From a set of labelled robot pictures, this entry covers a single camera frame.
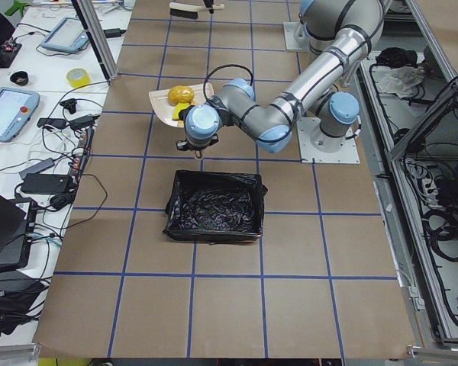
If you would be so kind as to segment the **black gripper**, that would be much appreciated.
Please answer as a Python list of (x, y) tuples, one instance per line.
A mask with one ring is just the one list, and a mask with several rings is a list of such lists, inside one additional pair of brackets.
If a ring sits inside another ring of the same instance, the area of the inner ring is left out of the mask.
[(214, 134), (207, 139), (196, 139), (192, 136), (186, 135), (184, 140), (176, 141), (176, 149), (178, 151), (192, 151), (194, 152), (195, 158), (202, 159), (203, 151), (209, 146), (213, 146), (218, 143), (218, 135)]

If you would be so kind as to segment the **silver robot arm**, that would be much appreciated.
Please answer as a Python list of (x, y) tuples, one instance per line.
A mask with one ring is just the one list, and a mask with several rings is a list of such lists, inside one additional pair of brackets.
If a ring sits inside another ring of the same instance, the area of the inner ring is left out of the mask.
[(382, 34), (388, 5), (384, 1), (303, 1), (302, 31), (320, 47), (317, 58), (275, 100), (257, 104), (250, 83), (234, 79), (205, 103), (182, 112), (185, 139), (181, 151), (201, 152), (218, 142), (225, 126), (239, 127), (269, 153), (285, 148), (292, 129), (311, 108), (329, 107), (323, 122), (349, 125), (355, 116), (331, 103), (330, 87), (369, 55)]

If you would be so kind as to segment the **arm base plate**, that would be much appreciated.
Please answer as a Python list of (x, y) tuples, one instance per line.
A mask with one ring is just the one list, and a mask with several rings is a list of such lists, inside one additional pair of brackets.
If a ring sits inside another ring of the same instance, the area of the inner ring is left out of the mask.
[(289, 52), (308, 51), (309, 39), (305, 35), (304, 26), (299, 22), (284, 22), (283, 33), (285, 48)]
[(353, 131), (349, 127), (345, 136), (333, 138), (321, 131), (321, 120), (303, 117), (297, 123), (298, 144), (303, 163), (360, 164)]

